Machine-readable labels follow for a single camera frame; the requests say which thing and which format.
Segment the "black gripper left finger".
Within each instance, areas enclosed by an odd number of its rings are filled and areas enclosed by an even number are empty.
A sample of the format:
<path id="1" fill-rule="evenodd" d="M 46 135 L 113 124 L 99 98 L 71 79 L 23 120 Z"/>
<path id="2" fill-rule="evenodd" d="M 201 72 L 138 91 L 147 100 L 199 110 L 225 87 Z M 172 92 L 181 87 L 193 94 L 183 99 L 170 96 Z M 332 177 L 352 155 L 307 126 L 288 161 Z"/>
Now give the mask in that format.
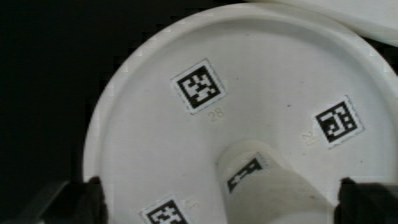
<path id="1" fill-rule="evenodd" d="M 101 179 L 57 181 L 41 189 L 10 224 L 108 224 Z"/>

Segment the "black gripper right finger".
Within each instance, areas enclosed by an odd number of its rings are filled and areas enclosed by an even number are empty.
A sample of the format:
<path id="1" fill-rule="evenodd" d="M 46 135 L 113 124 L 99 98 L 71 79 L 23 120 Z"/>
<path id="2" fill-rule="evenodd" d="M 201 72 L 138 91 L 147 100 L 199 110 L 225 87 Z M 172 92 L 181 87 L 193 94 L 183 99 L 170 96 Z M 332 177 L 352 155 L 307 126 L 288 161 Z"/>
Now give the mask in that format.
<path id="1" fill-rule="evenodd" d="M 398 224 L 398 183 L 341 179 L 334 224 Z"/>

